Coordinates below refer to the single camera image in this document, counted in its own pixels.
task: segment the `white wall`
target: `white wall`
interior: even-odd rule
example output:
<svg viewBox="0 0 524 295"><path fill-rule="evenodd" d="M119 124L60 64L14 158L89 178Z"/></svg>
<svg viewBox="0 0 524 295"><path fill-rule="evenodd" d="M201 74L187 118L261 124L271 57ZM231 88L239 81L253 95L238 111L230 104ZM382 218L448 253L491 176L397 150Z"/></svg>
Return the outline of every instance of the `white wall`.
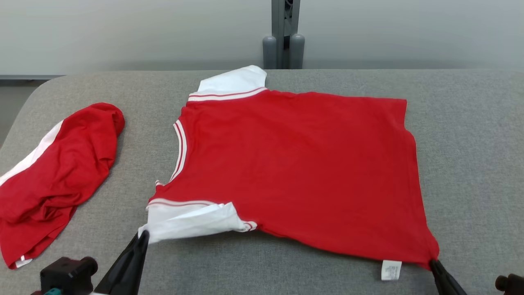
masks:
<svg viewBox="0 0 524 295"><path fill-rule="evenodd" d="M523 0L301 0L304 68L524 69Z"/></svg>
<svg viewBox="0 0 524 295"><path fill-rule="evenodd" d="M269 35L269 0L0 0L0 75L262 65Z"/></svg>

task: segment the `red fabric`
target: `red fabric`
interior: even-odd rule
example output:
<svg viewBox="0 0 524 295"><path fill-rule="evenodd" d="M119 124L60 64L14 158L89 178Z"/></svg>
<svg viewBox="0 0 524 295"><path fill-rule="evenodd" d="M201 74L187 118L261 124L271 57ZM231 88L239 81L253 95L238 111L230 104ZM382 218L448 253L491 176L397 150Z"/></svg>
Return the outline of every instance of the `red fabric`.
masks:
<svg viewBox="0 0 524 295"><path fill-rule="evenodd" d="M10 269L22 255L40 255L106 179L124 124L111 104L82 109L29 168L0 186L0 246Z"/></svg>
<svg viewBox="0 0 524 295"><path fill-rule="evenodd" d="M269 90L189 101L179 119L185 164L151 200L233 202L242 220L272 235L429 269L439 247L426 225L406 106Z"/></svg>

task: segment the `floor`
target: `floor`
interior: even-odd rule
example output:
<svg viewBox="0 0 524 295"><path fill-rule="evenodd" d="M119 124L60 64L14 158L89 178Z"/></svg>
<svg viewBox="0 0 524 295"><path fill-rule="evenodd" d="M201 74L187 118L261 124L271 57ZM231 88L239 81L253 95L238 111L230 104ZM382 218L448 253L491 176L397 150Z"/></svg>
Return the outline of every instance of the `floor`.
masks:
<svg viewBox="0 0 524 295"><path fill-rule="evenodd" d="M46 80L0 80L0 147L31 93Z"/></svg>

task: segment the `garment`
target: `garment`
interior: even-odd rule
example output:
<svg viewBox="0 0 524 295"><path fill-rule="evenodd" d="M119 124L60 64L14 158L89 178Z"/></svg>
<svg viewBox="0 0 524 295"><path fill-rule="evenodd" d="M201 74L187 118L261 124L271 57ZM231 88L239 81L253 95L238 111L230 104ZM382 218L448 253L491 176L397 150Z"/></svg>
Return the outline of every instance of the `garment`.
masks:
<svg viewBox="0 0 524 295"><path fill-rule="evenodd" d="M288 93L250 66L200 83L179 157L149 200L151 243L260 229L315 248L429 268L406 100Z"/></svg>
<svg viewBox="0 0 524 295"><path fill-rule="evenodd" d="M0 247L10 269L40 255L106 179L124 124L117 107L93 104L59 122L0 177Z"/></svg>

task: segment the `gray fabric surface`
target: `gray fabric surface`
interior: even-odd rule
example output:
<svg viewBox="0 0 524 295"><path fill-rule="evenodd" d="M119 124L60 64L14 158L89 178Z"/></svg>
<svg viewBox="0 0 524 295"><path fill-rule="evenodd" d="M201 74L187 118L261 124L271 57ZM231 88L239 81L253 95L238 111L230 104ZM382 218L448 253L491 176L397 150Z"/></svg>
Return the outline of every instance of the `gray fabric surface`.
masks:
<svg viewBox="0 0 524 295"><path fill-rule="evenodd" d="M104 72L51 80L22 108L0 150L0 174L58 121L104 101L124 113L117 161L58 239L19 270L0 266L4 294L30 294L61 256L92 256L98 283L136 229L155 180L167 182L178 143L172 124L200 80L219 71ZM276 70L283 91L408 100L428 224L440 259L468 294L500 294L498 275L524 275L524 76L483 70ZM164 241L147 254L140 294L437 294L430 272L335 255L263 233Z"/></svg>

